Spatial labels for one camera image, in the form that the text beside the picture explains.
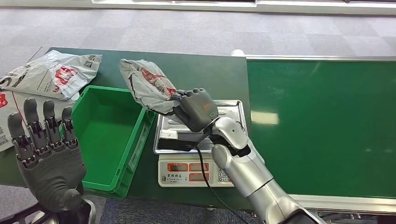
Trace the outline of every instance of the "gray robotic hand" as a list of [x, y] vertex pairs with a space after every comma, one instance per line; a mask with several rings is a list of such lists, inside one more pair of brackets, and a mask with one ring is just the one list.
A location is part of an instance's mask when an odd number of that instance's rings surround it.
[[19, 113], [8, 117], [8, 129], [25, 183], [39, 204], [49, 211], [77, 208], [82, 203], [81, 181], [86, 168], [74, 135], [71, 107], [64, 108], [62, 112], [63, 136], [59, 133], [52, 100], [47, 100], [43, 105], [46, 134], [39, 121], [36, 100], [27, 99], [23, 109], [31, 142], [25, 135]]

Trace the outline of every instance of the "plastic bag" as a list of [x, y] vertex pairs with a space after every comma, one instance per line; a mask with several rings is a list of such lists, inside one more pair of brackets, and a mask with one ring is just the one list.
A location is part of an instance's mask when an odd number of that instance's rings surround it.
[[122, 59], [120, 71], [135, 101], [144, 108], [166, 115], [179, 106], [178, 101], [169, 101], [176, 88], [155, 63]]
[[0, 88], [66, 100], [95, 78], [101, 60], [52, 50], [0, 77]]
[[0, 91], [0, 152], [4, 151], [11, 146], [12, 138], [7, 126], [8, 116], [14, 112], [19, 112], [22, 115], [22, 126], [25, 130], [26, 136], [29, 136], [29, 132], [26, 129], [26, 119], [23, 110], [23, 103], [26, 99], [34, 97], [37, 101], [37, 114], [39, 118], [44, 119], [42, 112], [42, 105], [48, 99], [52, 99], [55, 103], [55, 118], [59, 121], [62, 118], [62, 111], [65, 107], [73, 106], [75, 101], [79, 98], [80, 94], [77, 93], [68, 100], [59, 100], [55, 98], [49, 98], [44, 96], [32, 96], [30, 94], [14, 92], [14, 91]]

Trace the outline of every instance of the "green plastic bin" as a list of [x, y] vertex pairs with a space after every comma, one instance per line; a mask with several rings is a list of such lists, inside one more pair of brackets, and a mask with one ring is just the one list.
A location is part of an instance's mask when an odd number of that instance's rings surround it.
[[129, 90], [90, 85], [71, 116], [87, 169], [85, 192], [125, 198], [155, 113]]

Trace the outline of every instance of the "barcode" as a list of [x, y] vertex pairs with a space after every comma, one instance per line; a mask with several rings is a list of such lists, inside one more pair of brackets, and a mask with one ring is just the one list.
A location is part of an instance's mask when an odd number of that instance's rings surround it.
[[84, 63], [84, 66], [90, 68], [90, 67], [92, 66], [92, 62], [86, 61], [86, 62]]
[[6, 144], [7, 142], [8, 142], [8, 139], [6, 138], [5, 135], [0, 136], [0, 146]]

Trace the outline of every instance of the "red display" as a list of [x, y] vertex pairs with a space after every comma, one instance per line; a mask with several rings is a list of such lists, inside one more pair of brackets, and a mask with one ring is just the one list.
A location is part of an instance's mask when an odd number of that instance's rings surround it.
[[168, 171], [170, 172], [187, 172], [187, 163], [168, 163]]
[[[202, 171], [201, 163], [190, 163], [189, 164], [190, 171]], [[204, 171], [209, 171], [209, 164], [204, 162]]]
[[[206, 179], [209, 179], [209, 173], [205, 173]], [[205, 181], [204, 176], [202, 174], [196, 173], [196, 174], [190, 174], [189, 175], [189, 180], [190, 181]]]

